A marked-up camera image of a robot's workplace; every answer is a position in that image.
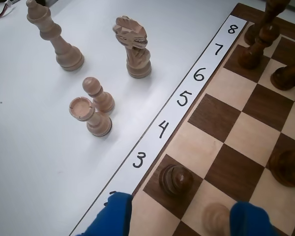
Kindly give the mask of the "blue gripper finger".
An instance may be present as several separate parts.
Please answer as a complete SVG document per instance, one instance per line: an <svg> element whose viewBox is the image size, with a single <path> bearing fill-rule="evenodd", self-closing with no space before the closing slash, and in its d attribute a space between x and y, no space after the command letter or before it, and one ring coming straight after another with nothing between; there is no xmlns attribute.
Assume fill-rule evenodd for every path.
<svg viewBox="0 0 295 236"><path fill-rule="evenodd" d="M82 236L127 236L130 231L133 196L115 192Z"/></svg>
<svg viewBox="0 0 295 236"><path fill-rule="evenodd" d="M249 202L237 202L230 210L231 236L278 236L266 211Z"/></svg>

